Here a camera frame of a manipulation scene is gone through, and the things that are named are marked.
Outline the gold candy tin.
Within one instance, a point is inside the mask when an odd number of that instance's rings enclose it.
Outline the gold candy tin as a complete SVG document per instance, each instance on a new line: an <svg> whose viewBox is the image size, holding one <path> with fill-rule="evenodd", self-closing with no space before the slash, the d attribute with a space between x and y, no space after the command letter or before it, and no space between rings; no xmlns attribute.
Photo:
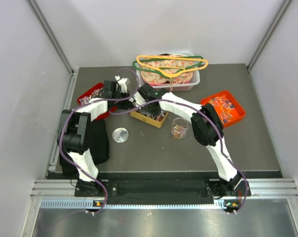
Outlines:
<svg viewBox="0 0 298 237"><path fill-rule="evenodd" d="M147 123L151 126L154 126L156 128L161 128L164 125L168 115L169 112L163 110L157 116L153 116L148 112L141 112L140 110L130 112L131 117L140 120L144 123Z"/></svg>

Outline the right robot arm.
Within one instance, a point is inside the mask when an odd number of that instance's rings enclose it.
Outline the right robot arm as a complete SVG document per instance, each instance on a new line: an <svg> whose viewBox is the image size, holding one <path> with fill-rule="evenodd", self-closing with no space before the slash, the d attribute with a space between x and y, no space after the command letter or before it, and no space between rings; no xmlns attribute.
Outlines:
<svg viewBox="0 0 298 237"><path fill-rule="evenodd" d="M140 109L151 114L164 110L190 122L196 141L208 149L217 167L219 181L209 186L215 197L235 194L241 183L245 185L243 195L247 197L249 184L230 157L224 140L223 124L211 104L194 104L164 89L155 90L147 83L137 89L134 100Z"/></svg>

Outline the clear glass jar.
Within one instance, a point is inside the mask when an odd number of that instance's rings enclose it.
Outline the clear glass jar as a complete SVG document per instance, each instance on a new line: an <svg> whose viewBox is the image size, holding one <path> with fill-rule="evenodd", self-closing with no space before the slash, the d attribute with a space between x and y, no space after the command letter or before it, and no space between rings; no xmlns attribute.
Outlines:
<svg viewBox="0 0 298 237"><path fill-rule="evenodd" d="M175 118L171 124L171 134L175 140L186 138L190 123L184 118Z"/></svg>

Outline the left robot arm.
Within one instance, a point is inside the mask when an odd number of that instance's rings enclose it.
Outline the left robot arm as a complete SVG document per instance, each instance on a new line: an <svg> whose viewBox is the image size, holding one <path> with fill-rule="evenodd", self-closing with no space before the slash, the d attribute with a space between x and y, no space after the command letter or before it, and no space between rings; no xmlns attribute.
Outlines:
<svg viewBox="0 0 298 237"><path fill-rule="evenodd" d="M128 83L119 76L105 81L100 94L61 113L57 145L63 159L77 170L77 195L97 196L105 191L96 165L108 159L109 139L105 121L98 117L114 106L132 108Z"/></svg>

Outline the orange candy tray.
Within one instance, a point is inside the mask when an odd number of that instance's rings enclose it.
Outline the orange candy tray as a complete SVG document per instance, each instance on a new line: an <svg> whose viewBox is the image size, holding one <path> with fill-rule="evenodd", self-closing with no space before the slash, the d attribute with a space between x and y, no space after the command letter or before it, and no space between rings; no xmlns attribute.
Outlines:
<svg viewBox="0 0 298 237"><path fill-rule="evenodd" d="M213 105L224 128L240 122L246 115L243 107L228 90L215 93L200 101L201 105L207 103Z"/></svg>

